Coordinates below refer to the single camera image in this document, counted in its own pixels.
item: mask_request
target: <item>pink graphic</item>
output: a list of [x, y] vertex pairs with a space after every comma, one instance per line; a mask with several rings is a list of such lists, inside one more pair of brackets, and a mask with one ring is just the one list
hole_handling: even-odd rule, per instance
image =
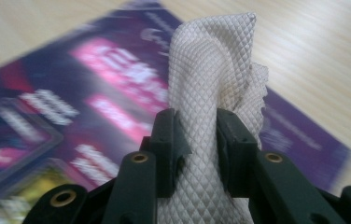
[[127, 49], [95, 38], [74, 50], [72, 55], [152, 115], [167, 108], [167, 84], [155, 69], [140, 62]]
[[144, 124], [139, 123], [126, 111], [109, 101], [107, 97], [96, 94], [86, 102], [105, 119], [126, 133], [136, 144], [141, 144], [143, 136], [150, 135]]

